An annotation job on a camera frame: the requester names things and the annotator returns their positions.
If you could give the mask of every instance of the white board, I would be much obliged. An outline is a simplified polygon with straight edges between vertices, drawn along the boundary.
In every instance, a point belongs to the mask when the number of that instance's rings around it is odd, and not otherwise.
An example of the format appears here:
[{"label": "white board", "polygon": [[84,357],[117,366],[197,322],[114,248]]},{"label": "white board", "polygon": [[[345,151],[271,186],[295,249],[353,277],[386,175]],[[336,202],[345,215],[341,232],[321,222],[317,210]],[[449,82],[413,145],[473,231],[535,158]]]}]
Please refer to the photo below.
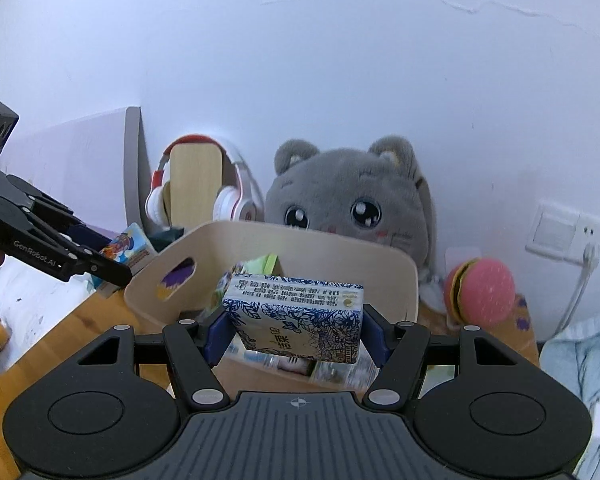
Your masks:
[{"label": "white board", "polygon": [[0,169],[74,210],[85,224],[119,233],[141,225],[138,200],[140,108],[126,107],[35,133],[14,129]]}]

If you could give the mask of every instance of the small box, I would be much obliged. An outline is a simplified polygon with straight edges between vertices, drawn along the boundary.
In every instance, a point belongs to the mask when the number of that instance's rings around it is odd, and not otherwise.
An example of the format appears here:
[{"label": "small box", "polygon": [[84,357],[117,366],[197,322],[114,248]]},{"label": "small box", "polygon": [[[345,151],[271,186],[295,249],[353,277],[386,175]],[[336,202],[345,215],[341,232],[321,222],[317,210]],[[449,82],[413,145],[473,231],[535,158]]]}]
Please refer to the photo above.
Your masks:
[{"label": "small box", "polygon": [[[144,231],[136,223],[131,224],[110,241],[109,245],[100,251],[100,254],[125,264],[131,269],[131,274],[134,276],[158,255],[149,238],[146,237]],[[96,291],[105,298],[108,298],[120,288],[113,283],[105,282],[97,276],[91,278]]]},{"label": "small box", "polygon": [[352,364],[358,358],[363,287],[236,274],[222,306],[246,349]]}]

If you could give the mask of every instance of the crosshair symbol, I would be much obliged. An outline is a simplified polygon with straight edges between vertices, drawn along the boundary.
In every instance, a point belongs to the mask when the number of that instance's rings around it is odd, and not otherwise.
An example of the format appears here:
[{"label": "crosshair symbol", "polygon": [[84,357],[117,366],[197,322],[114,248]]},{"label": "crosshair symbol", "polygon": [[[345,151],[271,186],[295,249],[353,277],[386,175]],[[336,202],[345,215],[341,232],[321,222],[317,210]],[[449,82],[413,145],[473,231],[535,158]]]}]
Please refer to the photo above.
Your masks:
[{"label": "crosshair symbol", "polygon": [[296,397],[295,399],[291,399],[291,402],[289,404],[291,404],[294,408],[297,408],[299,410],[300,408],[304,408],[308,403],[309,402],[304,400],[302,397]]}]

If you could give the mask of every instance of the pink round toy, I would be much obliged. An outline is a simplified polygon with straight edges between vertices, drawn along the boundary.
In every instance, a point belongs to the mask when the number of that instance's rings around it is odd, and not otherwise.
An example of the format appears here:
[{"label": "pink round toy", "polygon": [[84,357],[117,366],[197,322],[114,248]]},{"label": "pink round toy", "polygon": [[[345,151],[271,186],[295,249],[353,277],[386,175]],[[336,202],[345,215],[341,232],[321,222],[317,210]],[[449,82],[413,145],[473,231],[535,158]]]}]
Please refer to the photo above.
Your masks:
[{"label": "pink round toy", "polygon": [[509,315],[515,297],[511,271],[492,258],[458,265],[445,280],[446,309],[458,323],[483,328],[495,325]]}]

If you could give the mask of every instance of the round black disc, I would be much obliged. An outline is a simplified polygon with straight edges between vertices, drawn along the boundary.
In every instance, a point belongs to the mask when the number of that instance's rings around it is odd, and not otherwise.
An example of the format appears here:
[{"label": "round black disc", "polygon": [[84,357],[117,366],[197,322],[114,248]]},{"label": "round black disc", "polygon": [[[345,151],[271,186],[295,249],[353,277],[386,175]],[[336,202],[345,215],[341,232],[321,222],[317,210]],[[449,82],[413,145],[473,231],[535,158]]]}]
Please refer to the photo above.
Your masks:
[{"label": "round black disc", "polygon": [[171,396],[132,371],[103,368],[53,370],[12,402],[2,428],[21,465],[58,478],[109,476],[164,449],[179,423]]},{"label": "round black disc", "polygon": [[587,445],[590,420],[568,390],[514,367],[484,367],[440,384],[418,403],[417,433],[443,462],[487,478],[544,478]]}]

